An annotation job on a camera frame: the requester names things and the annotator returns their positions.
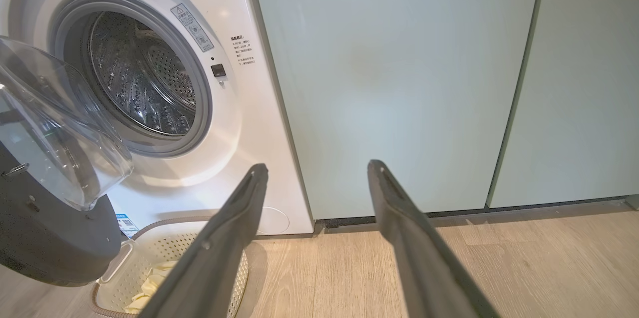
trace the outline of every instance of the washing machine door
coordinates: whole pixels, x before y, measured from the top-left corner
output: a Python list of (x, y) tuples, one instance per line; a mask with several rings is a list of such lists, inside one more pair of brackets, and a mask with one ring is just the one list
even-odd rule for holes
[(106, 191), (132, 158), (75, 68), (0, 36), (0, 263), (82, 286), (118, 254)]

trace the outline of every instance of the washing machine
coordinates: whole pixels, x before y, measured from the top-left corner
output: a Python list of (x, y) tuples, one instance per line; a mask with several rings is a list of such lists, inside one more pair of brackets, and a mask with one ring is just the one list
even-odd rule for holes
[(269, 169), (258, 234), (313, 231), (255, 4), (0, 0), (0, 35), (77, 68), (131, 152), (108, 193), (127, 234), (214, 214), (255, 163)]

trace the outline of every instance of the perforated basket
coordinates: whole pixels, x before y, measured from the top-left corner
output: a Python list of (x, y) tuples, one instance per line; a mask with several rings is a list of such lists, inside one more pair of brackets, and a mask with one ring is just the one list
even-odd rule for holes
[[(124, 308), (131, 304), (134, 295), (142, 291), (142, 283), (151, 267), (180, 259), (208, 220), (208, 217), (166, 220), (137, 232), (132, 239), (123, 243), (119, 255), (121, 260), (118, 261), (116, 257), (112, 267), (94, 285), (91, 308), (107, 317), (135, 318), (137, 314), (126, 313)], [(227, 318), (235, 317), (248, 277), (249, 262), (242, 252)]]

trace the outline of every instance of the cabinet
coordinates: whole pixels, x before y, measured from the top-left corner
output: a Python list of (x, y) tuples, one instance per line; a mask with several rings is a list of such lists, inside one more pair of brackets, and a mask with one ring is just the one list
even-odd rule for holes
[(490, 207), (639, 193), (639, 0), (541, 0)]
[(484, 207), (534, 0), (259, 0), (313, 217), (372, 216), (366, 166), (423, 211)]

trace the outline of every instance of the wooden floor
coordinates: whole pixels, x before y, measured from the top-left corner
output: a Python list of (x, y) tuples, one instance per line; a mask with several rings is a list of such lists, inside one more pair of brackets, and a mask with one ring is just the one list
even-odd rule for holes
[[(618, 201), (568, 211), (433, 222), (502, 316), (639, 317), (639, 212)], [(377, 232), (335, 231), (251, 243), (238, 317), (407, 317), (390, 245)], [(87, 302), (87, 288), (0, 270), (2, 318), (97, 318)]]

